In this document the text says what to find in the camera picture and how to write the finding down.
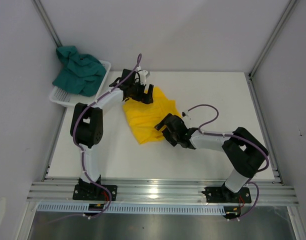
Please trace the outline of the white plastic basket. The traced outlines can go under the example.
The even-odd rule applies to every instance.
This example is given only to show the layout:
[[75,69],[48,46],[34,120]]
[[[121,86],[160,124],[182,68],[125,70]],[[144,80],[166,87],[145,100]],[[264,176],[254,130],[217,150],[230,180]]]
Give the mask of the white plastic basket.
[[53,90],[50,92],[49,100],[52,103],[59,104],[65,108],[74,107],[77,103],[91,104],[94,102],[100,96],[112,67],[112,64],[108,61],[100,60],[100,63],[104,66],[106,73],[95,95],[87,97],[80,94],[68,93],[63,89],[54,86]]

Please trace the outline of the green shorts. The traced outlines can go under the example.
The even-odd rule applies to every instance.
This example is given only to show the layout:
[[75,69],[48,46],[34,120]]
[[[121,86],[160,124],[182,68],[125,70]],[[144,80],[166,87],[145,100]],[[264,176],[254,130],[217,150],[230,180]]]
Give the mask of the green shorts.
[[107,73],[101,62],[90,54],[79,53],[75,46],[55,50],[62,69],[52,84],[69,94],[94,96]]

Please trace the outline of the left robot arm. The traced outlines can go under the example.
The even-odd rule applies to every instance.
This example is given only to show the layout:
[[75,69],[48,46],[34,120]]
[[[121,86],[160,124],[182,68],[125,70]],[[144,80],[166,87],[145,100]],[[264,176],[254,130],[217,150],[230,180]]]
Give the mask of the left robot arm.
[[140,67],[135,70],[124,69],[104,94],[90,104],[79,102],[74,107],[70,135],[81,156],[82,170],[78,184],[84,187],[83,192],[90,200],[98,199],[102,193],[95,146],[103,137],[104,115],[115,104],[128,99],[152,104],[154,86],[150,84],[146,90],[147,75],[148,72]]

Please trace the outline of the corner aluminium post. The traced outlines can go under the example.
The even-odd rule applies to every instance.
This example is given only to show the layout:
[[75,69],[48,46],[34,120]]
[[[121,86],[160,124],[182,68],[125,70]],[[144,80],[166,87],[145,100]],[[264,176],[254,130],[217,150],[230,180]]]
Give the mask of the corner aluminium post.
[[54,42],[55,46],[57,48],[62,47],[62,41],[60,40],[60,37],[51,21],[51,18],[49,17],[43,3],[41,0],[32,0],[31,1],[33,6],[35,7],[42,23],[44,24],[48,34],[50,35],[52,41]]
[[279,17],[276,25],[274,26],[269,38],[267,39],[264,47],[262,48],[258,58],[256,59],[250,73],[248,74],[249,79],[252,80],[256,75],[257,71],[264,63],[266,57],[270,53],[271,49],[275,45],[276,41],[278,40],[279,36],[281,35],[283,29],[285,28],[287,22],[289,21],[290,17],[292,16],[293,12],[295,11],[297,5],[299,4],[299,0],[289,0],[286,7],[282,11],[281,16]]

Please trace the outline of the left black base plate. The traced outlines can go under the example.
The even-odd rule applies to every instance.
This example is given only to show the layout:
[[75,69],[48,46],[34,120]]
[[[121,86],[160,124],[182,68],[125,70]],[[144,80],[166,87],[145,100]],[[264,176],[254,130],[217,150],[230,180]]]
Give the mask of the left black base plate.
[[[115,201],[117,198],[118,186],[104,185],[103,187],[111,193],[111,201]],[[109,194],[104,189],[99,188],[93,184],[87,187],[82,187],[77,184],[74,187],[72,199],[76,201],[108,201]]]

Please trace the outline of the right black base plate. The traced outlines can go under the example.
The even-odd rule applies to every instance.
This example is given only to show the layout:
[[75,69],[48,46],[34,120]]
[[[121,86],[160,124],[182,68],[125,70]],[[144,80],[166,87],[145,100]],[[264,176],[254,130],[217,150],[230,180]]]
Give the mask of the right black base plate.
[[250,204],[252,202],[248,187],[242,187],[238,192],[234,193],[225,186],[207,186],[201,193],[205,196],[207,203]]

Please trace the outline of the aluminium rail frame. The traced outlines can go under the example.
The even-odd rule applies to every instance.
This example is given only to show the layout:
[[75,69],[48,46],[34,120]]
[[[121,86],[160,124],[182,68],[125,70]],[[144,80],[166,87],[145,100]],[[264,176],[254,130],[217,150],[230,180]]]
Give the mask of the aluminium rail frame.
[[[116,185],[116,202],[125,204],[197,205],[206,203],[202,194],[205,187],[219,187],[222,181],[118,179],[104,178],[104,185]],[[31,184],[27,201],[72,202],[75,178],[48,178]],[[259,206],[298,206],[294,187],[280,182],[258,182],[249,186],[251,199],[259,197]]]

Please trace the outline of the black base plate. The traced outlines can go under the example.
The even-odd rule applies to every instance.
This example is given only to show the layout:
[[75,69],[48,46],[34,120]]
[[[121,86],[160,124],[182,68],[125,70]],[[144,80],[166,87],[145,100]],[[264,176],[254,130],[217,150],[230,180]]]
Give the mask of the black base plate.
[[225,186],[207,186],[201,193],[205,196],[207,203],[250,204],[252,202],[248,187],[242,187],[238,192],[234,193]]
[[[104,185],[103,187],[111,193],[111,201],[115,201],[117,198],[118,186]],[[77,184],[74,187],[72,199],[76,201],[108,201],[109,194],[104,189],[99,188],[93,184],[87,187],[82,187]]]

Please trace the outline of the left corner aluminium post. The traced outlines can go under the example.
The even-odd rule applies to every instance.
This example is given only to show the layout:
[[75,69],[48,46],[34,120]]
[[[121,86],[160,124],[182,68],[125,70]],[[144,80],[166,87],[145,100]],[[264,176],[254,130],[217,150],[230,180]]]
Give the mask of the left corner aluminium post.
[[31,1],[33,6],[35,7],[42,23],[44,24],[48,34],[50,35],[52,41],[54,42],[55,46],[57,48],[62,47],[62,41],[60,40],[60,37],[51,21],[51,18],[49,17],[43,3],[41,0],[32,0]]

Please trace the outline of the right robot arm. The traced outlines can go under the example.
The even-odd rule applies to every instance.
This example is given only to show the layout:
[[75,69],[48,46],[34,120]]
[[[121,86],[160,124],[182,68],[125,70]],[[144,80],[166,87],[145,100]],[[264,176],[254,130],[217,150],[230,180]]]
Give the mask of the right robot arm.
[[233,170],[221,186],[221,196],[227,202],[239,197],[243,186],[269,167],[268,150],[244,127],[232,132],[203,132],[187,127],[177,115],[169,113],[154,127],[172,145],[185,149],[209,149],[226,154]]

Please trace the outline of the right corner aluminium post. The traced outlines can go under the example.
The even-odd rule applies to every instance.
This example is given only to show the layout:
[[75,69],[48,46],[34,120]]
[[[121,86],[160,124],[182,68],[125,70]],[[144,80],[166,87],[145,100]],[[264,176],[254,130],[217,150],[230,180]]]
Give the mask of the right corner aluminium post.
[[262,48],[258,58],[256,59],[250,73],[248,74],[249,79],[252,80],[256,75],[257,71],[264,63],[266,57],[270,53],[271,49],[275,45],[276,41],[278,40],[279,36],[281,35],[283,29],[285,28],[287,22],[289,21],[290,17],[292,16],[293,12],[295,11],[297,5],[299,4],[299,0],[289,0],[286,7],[282,11],[281,16],[279,17],[276,25],[274,26],[269,38],[267,39],[264,47]]

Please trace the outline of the yellow shorts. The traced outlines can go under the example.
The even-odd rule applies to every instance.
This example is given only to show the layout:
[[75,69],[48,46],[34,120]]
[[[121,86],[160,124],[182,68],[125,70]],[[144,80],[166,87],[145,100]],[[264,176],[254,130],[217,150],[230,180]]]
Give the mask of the yellow shorts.
[[130,130],[140,145],[164,140],[155,126],[168,114],[180,116],[176,101],[168,99],[159,87],[153,89],[152,97],[151,104],[130,99],[122,106]]

